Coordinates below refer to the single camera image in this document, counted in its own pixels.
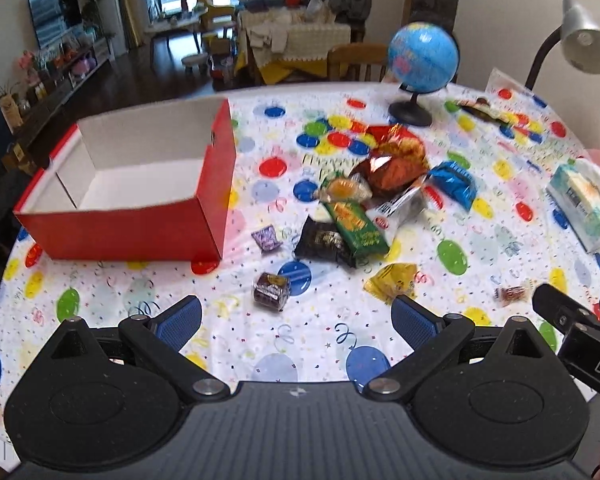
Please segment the television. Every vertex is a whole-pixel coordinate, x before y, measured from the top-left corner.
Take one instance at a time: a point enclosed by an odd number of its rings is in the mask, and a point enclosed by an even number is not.
[[[82,23],[78,0],[29,0],[29,9],[40,48]]]

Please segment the metal screw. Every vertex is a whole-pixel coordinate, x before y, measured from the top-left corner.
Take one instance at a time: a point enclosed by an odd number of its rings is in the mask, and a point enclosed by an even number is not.
[[[400,383],[389,377],[376,377],[369,382],[369,389],[376,394],[394,394],[400,389]]]
[[[200,379],[193,383],[193,390],[200,395],[219,394],[224,389],[224,383],[216,378]]]

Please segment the tv cabinet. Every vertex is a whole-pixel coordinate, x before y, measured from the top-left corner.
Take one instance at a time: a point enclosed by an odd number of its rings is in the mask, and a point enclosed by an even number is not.
[[[96,67],[84,78],[72,84],[69,76],[72,66],[87,54],[96,60]],[[39,136],[40,132],[76,92],[110,59],[109,43],[105,38],[97,40],[91,46],[81,48],[77,55],[69,62],[58,68],[53,77],[56,86],[45,98],[31,107],[29,114],[24,117],[24,124],[13,132],[14,144],[9,152],[2,158],[2,163],[8,169],[21,168],[27,173],[35,169],[35,164],[29,155],[29,147]]]

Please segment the desk lamp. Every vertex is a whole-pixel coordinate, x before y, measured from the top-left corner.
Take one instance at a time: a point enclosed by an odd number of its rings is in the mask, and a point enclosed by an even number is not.
[[[532,90],[544,58],[562,43],[565,59],[581,72],[600,74],[600,26],[576,0],[562,1],[562,25],[544,40],[531,66],[525,86]]]

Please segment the purple candy wrapper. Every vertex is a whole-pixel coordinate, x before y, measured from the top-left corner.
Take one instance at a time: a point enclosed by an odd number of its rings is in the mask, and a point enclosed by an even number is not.
[[[278,238],[276,238],[276,230],[273,225],[268,225],[259,231],[251,233],[251,236],[256,240],[258,247],[263,253],[269,253],[282,245],[282,242],[279,242]]]

